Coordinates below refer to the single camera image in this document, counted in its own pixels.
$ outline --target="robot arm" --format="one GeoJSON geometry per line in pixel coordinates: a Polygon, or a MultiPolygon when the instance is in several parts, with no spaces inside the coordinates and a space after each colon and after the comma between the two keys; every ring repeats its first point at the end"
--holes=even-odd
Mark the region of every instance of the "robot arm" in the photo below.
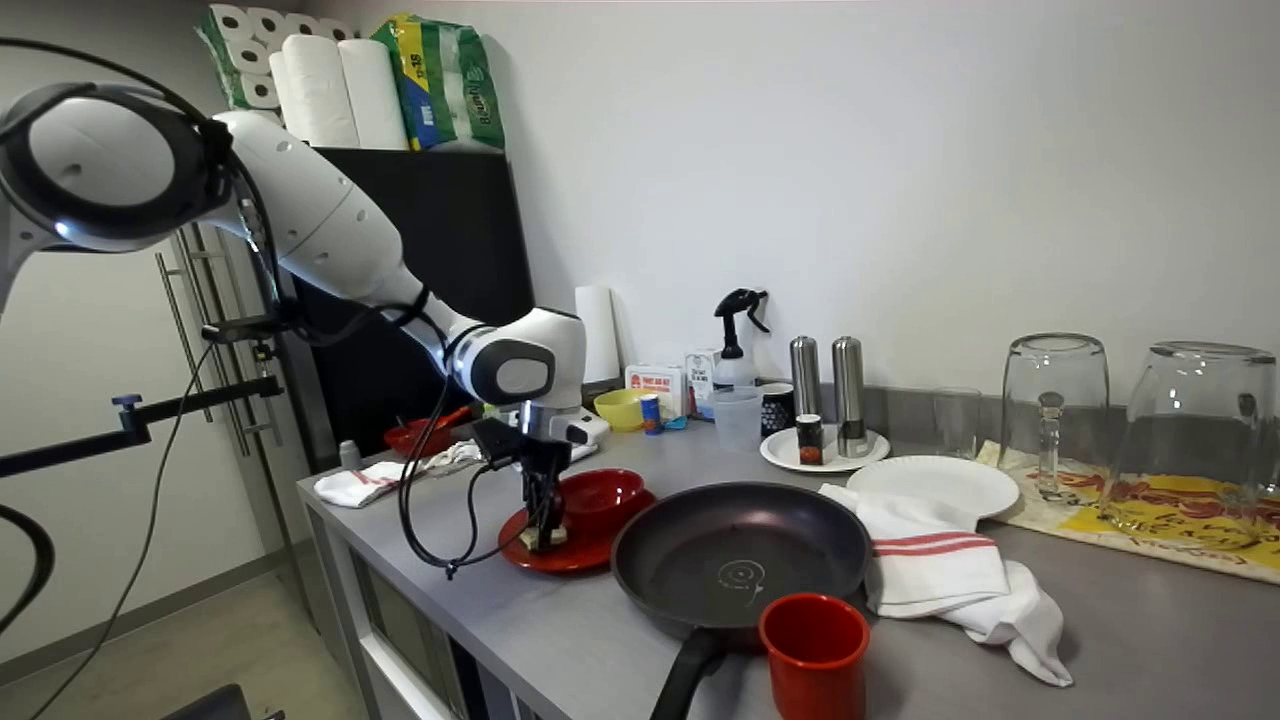
{"type": "MultiPolygon", "coordinates": [[[[464,392],[520,408],[520,433],[566,444],[579,412],[579,322],[537,309],[489,328],[447,309],[406,268],[395,226],[275,122],[204,122],[96,83],[61,83],[0,116],[0,312],[34,252],[138,252],[189,221],[230,229],[262,255],[275,252],[265,262],[329,297],[379,309],[464,392]]],[[[570,444],[537,457],[526,462],[526,498],[537,546],[549,546],[570,444]]]]}

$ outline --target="glass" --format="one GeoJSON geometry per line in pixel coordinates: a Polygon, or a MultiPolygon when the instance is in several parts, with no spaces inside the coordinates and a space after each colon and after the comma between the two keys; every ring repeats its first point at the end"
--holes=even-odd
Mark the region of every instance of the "glass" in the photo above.
{"type": "Polygon", "coordinates": [[[1243,344],[1152,344],[1130,400],[1114,527],[1192,547],[1253,547],[1277,357],[1243,344]]]}
{"type": "Polygon", "coordinates": [[[1008,344],[1001,396],[1001,470],[1074,510],[1104,487],[1110,354],[1097,335],[1038,332],[1008,344]]]}

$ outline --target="floor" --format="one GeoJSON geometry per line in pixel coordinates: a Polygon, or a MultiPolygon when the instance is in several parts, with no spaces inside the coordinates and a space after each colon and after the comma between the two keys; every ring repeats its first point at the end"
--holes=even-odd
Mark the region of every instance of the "floor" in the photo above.
{"type": "MultiPolygon", "coordinates": [[[[0,688],[0,716],[25,720],[78,665],[0,688]]],[[[222,597],[118,635],[51,705],[47,720],[162,720],[222,685],[241,685],[253,720],[355,720],[362,705],[314,626],[275,577],[253,577],[222,597]]]]}

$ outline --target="kitchen counter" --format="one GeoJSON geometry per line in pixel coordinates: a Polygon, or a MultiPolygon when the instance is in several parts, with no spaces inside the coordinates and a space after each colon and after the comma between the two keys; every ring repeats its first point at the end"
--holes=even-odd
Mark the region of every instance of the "kitchen counter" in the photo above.
{"type": "MultiPolygon", "coordinates": [[[[638,470],[658,498],[715,482],[810,485],[758,457],[749,438],[715,429],[671,438],[614,438],[608,452],[578,470],[638,470]]],[[[414,514],[435,557],[464,547],[460,477],[416,485],[414,514]]],[[[395,525],[395,500],[362,514],[303,500],[343,547],[399,590],[420,618],[445,630],[537,716],[640,720],[678,660],[665,635],[628,604],[615,582],[528,577],[505,562],[464,570],[458,582],[420,566],[395,525]]],[[[520,510],[514,472],[476,487],[481,547],[520,510]]],[[[1277,716],[1280,713],[1280,590],[1213,577],[1145,557],[1083,547],[1022,527],[985,527],[1008,562],[1024,562],[1067,611],[1066,660],[1078,688],[1044,688],[1003,653],[976,647],[960,630],[931,619],[878,619],[869,660],[871,716],[1277,716]]],[[[732,655],[695,694],[692,716],[763,720],[772,713],[763,655],[732,655]]]]}

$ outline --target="black frying pan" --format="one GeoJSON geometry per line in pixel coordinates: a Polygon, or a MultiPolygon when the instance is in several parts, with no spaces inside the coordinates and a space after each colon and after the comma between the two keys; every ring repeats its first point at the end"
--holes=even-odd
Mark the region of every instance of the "black frying pan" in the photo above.
{"type": "Polygon", "coordinates": [[[614,547],[626,591],[687,633],[653,716],[687,716],[702,676],[732,647],[762,647],[763,604],[783,591],[863,604],[871,570],[869,527],[810,487],[714,485],[653,503],[614,547]]]}

